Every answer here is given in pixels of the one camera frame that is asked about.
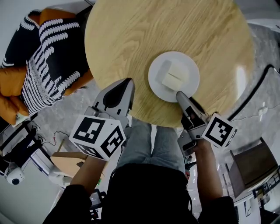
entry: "orange cushion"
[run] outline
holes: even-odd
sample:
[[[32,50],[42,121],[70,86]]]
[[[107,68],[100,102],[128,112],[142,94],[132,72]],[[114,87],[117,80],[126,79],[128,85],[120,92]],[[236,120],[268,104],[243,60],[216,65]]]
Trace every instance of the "orange cushion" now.
[[[40,16],[39,15],[29,15],[29,18],[31,18],[35,23],[39,25],[40,23]]]
[[[58,9],[44,9],[40,14],[40,26],[48,20],[52,19],[67,19],[67,18],[75,18],[76,15],[71,12],[65,12]]]
[[[19,96],[26,72],[26,67],[0,69],[0,93],[3,96]]]
[[[16,124],[18,109],[11,101],[0,95],[0,117],[11,125]]]
[[[19,97],[11,96],[10,100],[18,108],[18,112],[20,114],[22,114],[23,116],[29,116],[28,109],[27,109],[26,105],[24,104],[24,102],[22,102],[20,100]]]
[[[64,96],[69,96],[70,94],[74,93],[77,89],[86,85],[91,80],[93,80],[93,76],[91,74],[91,71],[88,70],[82,77],[78,78],[78,80],[74,82],[70,88],[66,89]]]

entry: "white cube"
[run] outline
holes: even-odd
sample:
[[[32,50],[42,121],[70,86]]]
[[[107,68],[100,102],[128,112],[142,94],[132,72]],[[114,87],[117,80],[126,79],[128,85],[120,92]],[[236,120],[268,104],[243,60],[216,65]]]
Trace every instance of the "white cube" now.
[[[226,148],[231,143],[236,132],[237,129],[233,123],[214,113],[201,137],[217,148]]]
[[[188,76],[187,72],[183,70],[182,65],[174,62],[171,63],[168,73],[179,79],[181,82],[185,82]]]
[[[172,76],[169,73],[166,73],[162,84],[174,91],[179,91],[181,89],[181,86],[183,84],[183,82],[181,80],[179,80],[178,78],[176,78],[175,76]]]
[[[79,115],[69,139],[86,155],[108,161],[126,136],[119,120]]]

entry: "white camera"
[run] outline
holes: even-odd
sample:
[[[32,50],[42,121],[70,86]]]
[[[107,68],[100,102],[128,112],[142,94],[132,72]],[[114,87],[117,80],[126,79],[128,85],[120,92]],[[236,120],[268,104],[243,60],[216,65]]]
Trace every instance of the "white camera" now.
[[[9,167],[6,169],[5,178],[8,183],[18,185],[24,180],[25,175],[20,167],[15,163],[10,163]]]

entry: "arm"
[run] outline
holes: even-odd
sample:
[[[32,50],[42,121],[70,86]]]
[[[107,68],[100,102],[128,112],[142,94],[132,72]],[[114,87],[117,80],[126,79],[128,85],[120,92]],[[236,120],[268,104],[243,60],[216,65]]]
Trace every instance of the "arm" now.
[[[90,223],[91,200],[106,161],[88,156],[43,224]]]
[[[88,156],[70,185],[82,185],[90,196],[100,179],[105,165],[106,161]]]
[[[223,188],[216,168],[216,159],[211,144],[198,141],[195,148],[197,165],[197,186],[202,212],[198,222],[216,224],[238,224],[235,206],[231,197],[223,197]]]
[[[204,207],[210,201],[221,198],[223,189],[211,144],[206,140],[198,141],[195,154],[198,194],[201,205]]]

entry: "person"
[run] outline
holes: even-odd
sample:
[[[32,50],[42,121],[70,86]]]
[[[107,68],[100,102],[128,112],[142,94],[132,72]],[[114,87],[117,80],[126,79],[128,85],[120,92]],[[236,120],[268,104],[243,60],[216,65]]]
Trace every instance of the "person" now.
[[[232,198],[223,197],[215,156],[205,140],[195,148],[202,212],[198,220],[194,218],[188,209],[191,201],[177,138],[173,128],[158,126],[151,152],[151,125],[132,119],[130,138],[109,181],[101,223],[238,223]],[[105,163],[88,157],[44,224],[90,223],[89,196]]]

